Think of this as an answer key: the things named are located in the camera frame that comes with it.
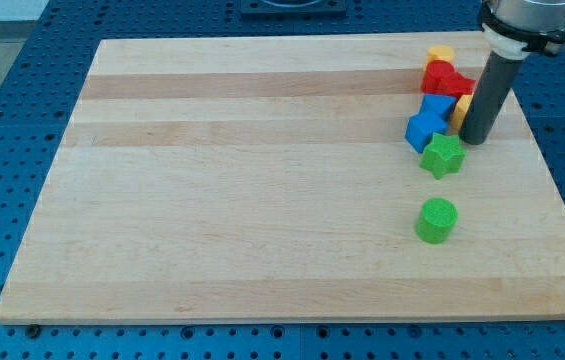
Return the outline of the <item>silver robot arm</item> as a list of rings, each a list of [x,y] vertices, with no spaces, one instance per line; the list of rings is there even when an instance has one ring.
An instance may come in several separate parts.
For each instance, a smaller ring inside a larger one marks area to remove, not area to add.
[[[484,0],[477,20],[492,51],[508,60],[565,49],[565,0]]]

